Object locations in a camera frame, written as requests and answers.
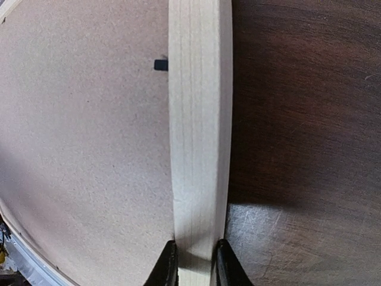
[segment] wooden edge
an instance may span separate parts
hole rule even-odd
[[[0,6],[0,24],[4,22],[10,12],[21,2],[22,0],[5,0]]]
[[[52,286],[78,286],[78,284],[59,271],[52,263],[41,256],[39,252],[21,235],[19,235],[20,232],[15,229],[13,224],[6,216],[4,216],[2,211],[1,216],[11,231],[11,239],[9,242],[15,246],[15,250],[18,252],[19,256],[23,257],[23,265],[16,265],[19,270],[20,268],[26,269],[27,271],[33,269]]]
[[[223,237],[232,128],[230,0],[169,0],[169,106],[179,284],[210,285]]]

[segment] light wood plank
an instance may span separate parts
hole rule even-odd
[[[232,122],[229,0],[169,1],[169,103],[180,285],[210,285],[223,237]]]

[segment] mdf board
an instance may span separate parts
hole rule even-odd
[[[23,1],[0,26],[2,214],[80,285],[142,285],[173,238],[168,2]]]

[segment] wooden board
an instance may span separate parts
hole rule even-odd
[[[173,238],[168,2],[23,1],[0,25],[0,206],[79,285],[141,286]]]
[[[381,285],[381,2],[233,7],[227,239],[254,285]]]
[[[224,234],[232,112],[229,0],[169,1],[169,102],[179,282],[210,285]]]

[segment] black clamp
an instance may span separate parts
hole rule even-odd
[[[253,286],[227,240],[217,242],[217,286]],[[168,241],[144,286],[178,286],[177,246]]]

